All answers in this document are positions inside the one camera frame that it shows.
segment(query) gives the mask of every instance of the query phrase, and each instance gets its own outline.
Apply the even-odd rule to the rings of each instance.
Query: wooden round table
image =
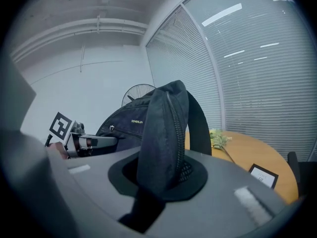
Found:
[[[288,204],[298,199],[298,189],[294,174],[277,151],[264,142],[247,135],[232,131],[224,131],[223,134],[232,137],[225,149],[235,164],[246,171],[249,171],[253,164],[257,164],[277,174],[275,192]],[[185,149],[189,149],[189,147],[189,132],[186,132]],[[212,156],[232,162],[225,152],[218,149],[212,149]]]

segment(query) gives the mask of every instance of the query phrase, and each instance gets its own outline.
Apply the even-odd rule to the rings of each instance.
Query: white ceiling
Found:
[[[52,27],[82,19],[117,18],[148,24],[161,0],[30,0],[17,18],[11,47]]]

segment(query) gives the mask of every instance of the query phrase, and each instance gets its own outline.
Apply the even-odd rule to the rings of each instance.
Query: window blind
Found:
[[[147,45],[153,80],[160,87],[182,80],[201,105],[209,128],[221,128],[218,85],[205,43],[179,7]]]
[[[317,131],[317,57],[293,0],[188,0],[220,74],[226,129],[305,161]]]

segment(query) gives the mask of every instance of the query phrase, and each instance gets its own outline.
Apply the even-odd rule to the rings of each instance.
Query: small picture frame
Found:
[[[275,188],[277,178],[278,178],[277,174],[275,174],[275,173],[273,173],[265,168],[262,168],[256,164],[252,165],[249,172],[251,173],[252,176],[254,176],[256,179],[263,182],[266,186],[273,188],[273,189]]]

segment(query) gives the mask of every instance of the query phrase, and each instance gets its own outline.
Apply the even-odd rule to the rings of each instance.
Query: green leaves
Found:
[[[210,130],[210,139],[212,147],[222,149],[232,138],[222,135],[222,130],[220,129],[212,129]]]

